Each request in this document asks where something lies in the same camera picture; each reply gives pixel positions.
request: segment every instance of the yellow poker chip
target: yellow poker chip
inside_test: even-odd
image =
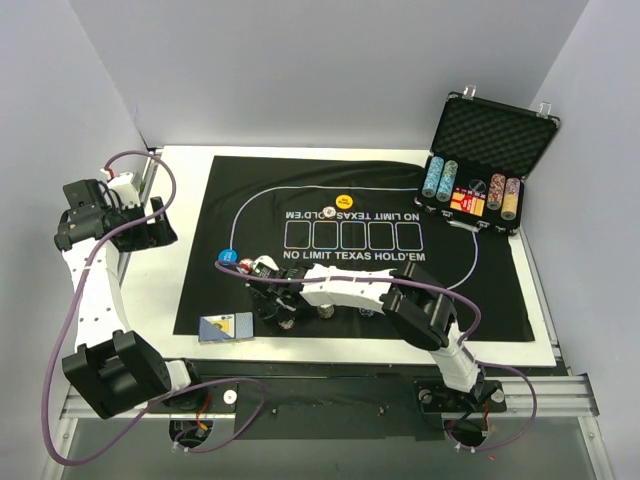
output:
[[[353,206],[353,198],[349,195],[340,195],[336,198],[336,206],[341,208],[342,210],[346,210],[347,208],[351,208]]]

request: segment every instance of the metal latch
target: metal latch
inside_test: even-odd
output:
[[[465,100],[473,100],[473,97],[476,95],[476,86],[475,85],[467,85],[464,87],[464,91],[462,92],[462,98]]]
[[[551,104],[549,102],[540,103],[540,109],[538,110],[538,116],[542,118],[548,118],[551,113]]]

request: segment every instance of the black box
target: black box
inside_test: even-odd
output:
[[[546,103],[539,112],[534,112],[477,98],[474,86],[468,86],[464,93],[451,92],[433,138],[432,155],[427,159],[415,197],[416,206],[450,222],[516,233],[522,216],[525,180],[560,128],[560,119],[550,116],[549,109]],[[423,193],[435,157],[458,164],[452,196],[444,202]],[[502,206],[498,210],[487,207],[491,177],[496,173],[521,182],[517,211],[511,220],[502,218]]]

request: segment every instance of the wall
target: wall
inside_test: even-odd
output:
[[[564,119],[524,215],[563,353],[589,372],[620,479],[637,478],[640,47],[633,0],[591,0],[538,92]]]
[[[71,0],[149,145],[368,148],[465,84],[528,106],[586,3]]]
[[[66,1],[4,1],[0,64],[0,478],[33,480],[44,370],[72,294],[53,245],[62,185],[143,144]],[[54,422],[67,388],[59,372]]]

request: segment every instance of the poker mat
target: poker mat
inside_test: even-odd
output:
[[[305,262],[383,270],[415,261],[444,286],[459,284],[455,291],[480,307],[483,320],[471,340],[534,341],[508,238],[479,232],[476,250],[470,231],[419,213],[413,198],[423,174],[398,162],[216,156],[173,333],[197,335],[201,316],[251,310],[243,282],[214,266],[232,249],[238,259],[269,255],[280,267]],[[335,217],[324,218],[327,206],[337,210]],[[473,314],[456,306],[465,330]],[[254,334],[400,338],[384,315],[363,317],[346,307],[328,320],[311,313],[286,331],[255,320]]]

